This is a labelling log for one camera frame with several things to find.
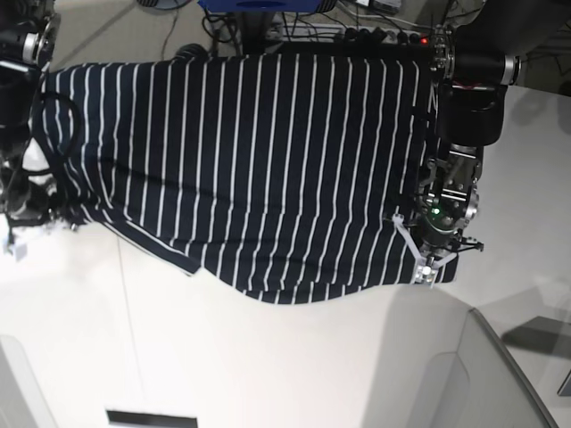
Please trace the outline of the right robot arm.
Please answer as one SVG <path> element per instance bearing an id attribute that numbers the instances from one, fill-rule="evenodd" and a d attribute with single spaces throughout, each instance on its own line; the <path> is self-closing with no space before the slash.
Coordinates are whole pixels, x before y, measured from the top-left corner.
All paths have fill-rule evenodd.
<path id="1" fill-rule="evenodd" d="M 67 202 L 57 178 L 79 141 L 77 105 L 44 89 L 61 17 L 52 1 L 1 3 L 1 253 L 16 261 L 28 253 L 30 232 L 66 228 Z M 26 169 L 26 151 L 50 101 L 69 110 L 73 130 L 64 152 L 48 154 L 44 169 Z"/>

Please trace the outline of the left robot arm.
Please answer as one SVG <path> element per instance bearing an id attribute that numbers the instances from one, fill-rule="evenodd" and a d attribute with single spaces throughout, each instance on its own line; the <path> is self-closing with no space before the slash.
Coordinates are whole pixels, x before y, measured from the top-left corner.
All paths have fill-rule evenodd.
<path id="1" fill-rule="evenodd" d="M 422 166 L 414 217 L 393 215 L 415 261 L 411 283 L 434 285 L 463 251 L 484 248 L 464 236 L 478 212 L 484 148 L 501 136 L 505 96 L 522 55 L 569 18 L 568 1 L 485 1 L 471 22 L 436 28 L 431 70 L 441 146 Z"/>

